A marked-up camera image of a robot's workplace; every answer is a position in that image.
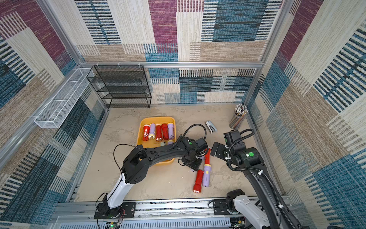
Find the red flashlight one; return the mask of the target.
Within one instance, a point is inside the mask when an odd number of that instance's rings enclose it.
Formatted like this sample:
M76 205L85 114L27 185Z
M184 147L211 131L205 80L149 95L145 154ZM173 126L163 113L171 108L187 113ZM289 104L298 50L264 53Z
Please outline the red flashlight one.
M169 140L168 125L166 123L163 123L161 125L161 128L162 128L163 140L165 141Z

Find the red flashlight two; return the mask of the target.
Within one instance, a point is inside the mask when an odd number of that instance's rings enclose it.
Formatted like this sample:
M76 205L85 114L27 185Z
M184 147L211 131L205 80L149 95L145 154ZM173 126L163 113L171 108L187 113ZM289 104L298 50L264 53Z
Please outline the red flashlight two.
M155 128L155 140L158 141L158 142L163 140L161 125L157 125L156 128Z

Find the red flashlight bottom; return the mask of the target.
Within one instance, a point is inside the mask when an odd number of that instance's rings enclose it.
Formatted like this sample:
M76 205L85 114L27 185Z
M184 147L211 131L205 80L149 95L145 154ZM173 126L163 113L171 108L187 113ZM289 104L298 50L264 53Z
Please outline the red flashlight bottom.
M204 171L199 169L196 174L196 179L195 179L195 183L193 186L193 192L201 193L203 176L204 176Z

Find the red flashlight white logo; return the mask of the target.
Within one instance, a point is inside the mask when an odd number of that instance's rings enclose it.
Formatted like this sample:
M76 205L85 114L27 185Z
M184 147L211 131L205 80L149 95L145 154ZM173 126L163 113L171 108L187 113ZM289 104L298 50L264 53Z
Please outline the red flashlight white logo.
M151 126L149 124L146 124L143 126L143 137L142 137L143 141L149 140L150 129L151 129Z

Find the yellow plastic storage tray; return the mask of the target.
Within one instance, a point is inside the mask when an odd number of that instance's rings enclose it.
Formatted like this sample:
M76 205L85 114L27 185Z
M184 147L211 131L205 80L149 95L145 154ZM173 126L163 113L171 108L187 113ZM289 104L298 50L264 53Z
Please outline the yellow plastic storage tray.
M176 123L171 116L148 117L141 121L136 145L156 148L176 141Z

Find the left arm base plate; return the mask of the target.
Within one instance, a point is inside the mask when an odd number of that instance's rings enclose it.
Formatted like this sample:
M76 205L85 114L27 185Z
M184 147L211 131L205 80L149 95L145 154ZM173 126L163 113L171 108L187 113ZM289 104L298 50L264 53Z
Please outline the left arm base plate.
M136 202L124 202L111 209L107 203L97 205L94 219L131 219L134 217Z

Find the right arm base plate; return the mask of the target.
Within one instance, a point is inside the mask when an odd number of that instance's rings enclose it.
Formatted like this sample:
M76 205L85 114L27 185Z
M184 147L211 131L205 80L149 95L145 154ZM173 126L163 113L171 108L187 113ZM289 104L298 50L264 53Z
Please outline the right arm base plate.
M214 215L231 215L232 213L228 209L228 205L224 199L213 200L213 212Z

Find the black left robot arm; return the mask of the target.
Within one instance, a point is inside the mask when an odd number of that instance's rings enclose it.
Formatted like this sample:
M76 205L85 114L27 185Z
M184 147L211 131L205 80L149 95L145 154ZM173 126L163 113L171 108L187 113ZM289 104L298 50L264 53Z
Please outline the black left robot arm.
M104 201L110 209L120 207L132 186L145 179L151 166L172 158L181 159L183 166L197 171L202 163L201 157L207 149L204 138L193 140L183 136L175 143L161 147L133 147L119 167L120 177Z

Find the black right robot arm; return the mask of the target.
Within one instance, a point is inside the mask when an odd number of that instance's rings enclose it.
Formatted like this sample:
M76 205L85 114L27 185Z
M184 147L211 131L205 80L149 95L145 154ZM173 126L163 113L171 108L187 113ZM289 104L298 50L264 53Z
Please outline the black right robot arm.
M255 229L305 229L289 207L267 173L267 167L256 148L247 148L244 140L254 135L253 129L224 133L225 144L215 142L211 155L226 162L231 171L241 172L257 194L259 204L240 189L228 192L228 213L241 214Z

